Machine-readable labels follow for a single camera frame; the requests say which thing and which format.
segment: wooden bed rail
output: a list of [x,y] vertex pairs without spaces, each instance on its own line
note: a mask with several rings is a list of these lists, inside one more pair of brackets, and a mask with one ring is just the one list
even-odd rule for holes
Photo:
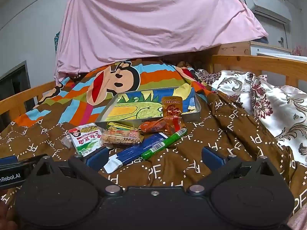
[[37,101],[43,98],[43,93],[52,90],[56,86],[55,81],[25,90],[0,101],[0,115],[9,111],[10,119],[13,121],[21,114],[26,113],[25,102],[37,97]]
[[210,63],[206,65],[208,72],[215,72],[215,64],[222,65],[224,70],[235,70],[235,67],[240,67],[251,72],[258,70],[283,74],[286,76],[286,85],[294,87],[298,87],[298,80],[307,81],[307,63],[292,59],[266,56],[213,55]]

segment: monkey's ear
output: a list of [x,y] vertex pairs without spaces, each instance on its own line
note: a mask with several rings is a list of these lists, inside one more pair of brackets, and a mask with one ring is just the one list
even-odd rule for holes
[[122,61],[117,65],[116,69],[119,67],[130,67],[131,65],[132,65],[131,61]]

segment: open shallow box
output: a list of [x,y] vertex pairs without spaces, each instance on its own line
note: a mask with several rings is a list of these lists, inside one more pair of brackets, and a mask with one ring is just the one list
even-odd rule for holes
[[[160,88],[160,89],[155,89],[155,90],[161,90],[161,89],[170,89],[170,88],[178,88],[178,87],[168,87],[168,88]],[[142,91],[137,91],[137,92],[144,92],[144,91],[152,91],[153,89],[148,89],[148,90],[142,90]],[[135,93],[136,91],[132,92],[125,92],[122,94],[129,94],[129,93]],[[122,97],[122,94],[116,94],[113,99],[108,103],[108,105],[104,108],[104,110],[100,113],[100,115],[96,119],[96,125],[106,129],[106,125],[108,122],[116,122],[116,123],[121,123],[124,125],[128,126],[133,126],[135,128],[138,128],[142,123],[147,122],[147,121],[156,121],[159,120],[162,117],[147,117],[147,118],[137,118],[137,119],[125,119],[125,120],[109,120],[106,121],[108,115],[116,105],[116,103],[119,101],[119,98]],[[201,105],[198,101],[199,96],[195,94],[194,96],[194,103],[195,103],[195,108],[196,111],[191,112],[191,113],[185,113],[182,114],[182,118],[185,122],[199,122],[200,121],[200,116],[201,116]]]

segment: red mouth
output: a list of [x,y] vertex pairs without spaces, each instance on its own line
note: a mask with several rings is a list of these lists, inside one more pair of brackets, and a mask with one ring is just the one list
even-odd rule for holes
[[102,82],[103,82],[103,72],[101,72],[101,74],[99,74],[93,82],[93,90],[92,90],[92,98],[93,98],[93,102],[95,103],[98,96],[99,96],[99,92],[102,86]]

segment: floral pillow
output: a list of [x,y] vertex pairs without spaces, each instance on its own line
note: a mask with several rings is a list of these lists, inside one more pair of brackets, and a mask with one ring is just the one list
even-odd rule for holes
[[306,164],[307,94],[285,85],[273,86],[256,78],[251,88],[254,116],[276,138],[277,144],[290,146],[294,160]]
[[237,103],[240,103],[242,107],[252,114],[251,107],[251,85],[256,79],[255,74],[251,72],[241,72],[235,70],[223,70],[218,73],[212,73],[207,75],[201,75],[199,73],[199,79],[202,82],[207,83],[214,89],[223,92],[228,97],[235,99]]

